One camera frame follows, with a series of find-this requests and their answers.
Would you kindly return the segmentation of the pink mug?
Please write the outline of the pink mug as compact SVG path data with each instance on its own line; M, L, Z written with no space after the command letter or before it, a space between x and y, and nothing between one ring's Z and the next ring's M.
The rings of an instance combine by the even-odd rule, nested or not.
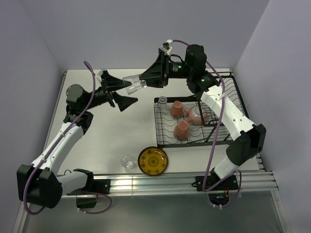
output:
M180 121L174 128L173 136L179 141L187 139L190 131L190 125L187 121Z
M170 115L175 119L180 119L182 117L187 117L188 111L184 108L182 102L175 101L170 109Z

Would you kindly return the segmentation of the red floral patterned bowl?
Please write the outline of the red floral patterned bowl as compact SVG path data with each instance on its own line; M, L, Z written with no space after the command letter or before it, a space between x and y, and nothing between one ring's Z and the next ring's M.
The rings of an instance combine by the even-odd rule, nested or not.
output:
M202 125L207 120L207 112L205 109L201 110L203 114L203 119L201 119L200 108L199 106L193 106L188 111L187 123L193 125Z

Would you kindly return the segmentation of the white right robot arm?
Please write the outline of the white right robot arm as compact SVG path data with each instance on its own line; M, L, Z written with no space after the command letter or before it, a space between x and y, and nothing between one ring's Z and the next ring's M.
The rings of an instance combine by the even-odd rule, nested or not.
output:
M158 50L156 61L138 78L148 87L154 88L167 86L170 78L186 79L190 92L214 112L218 117L218 125L223 124L227 128L233 142L210 177L211 186L221 189L226 185L228 176L262 151L266 128L251 121L230 100L219 74L213 76L206 70L210 63L203 46L188 45L182 62L170 60L171 50L169 43L164 43Z

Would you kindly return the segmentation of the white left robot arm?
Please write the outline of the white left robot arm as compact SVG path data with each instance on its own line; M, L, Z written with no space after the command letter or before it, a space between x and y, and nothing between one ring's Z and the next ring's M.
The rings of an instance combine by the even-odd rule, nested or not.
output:
M118 79L107 70L99 75L92 74L93 80L100 80L100 87L87 92L79 84L73 84L66 90L66 116L56 137L46 149L30 164L21 165L17 170L19 199L24 209L34 215L29 204L41 208L54 208L61 197L72 192L89 194L94 190L93 172L77 168L68 175L58 176L57 172L74 145L86 134L91 126L93 114L90 109L109 103L124 111L137 98L121 96L118 90L129 91L133 82L128 78Z

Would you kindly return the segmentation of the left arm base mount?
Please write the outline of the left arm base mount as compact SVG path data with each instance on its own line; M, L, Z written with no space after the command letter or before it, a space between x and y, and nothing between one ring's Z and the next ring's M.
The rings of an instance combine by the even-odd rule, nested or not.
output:
M67 194L69 197L76 196L76 206L86 212L96 212L92 209L97 204L106 206L107 211L112 206L112 199L109 197L111 187L110 179L94 180L91 188L87 190L75 190Z

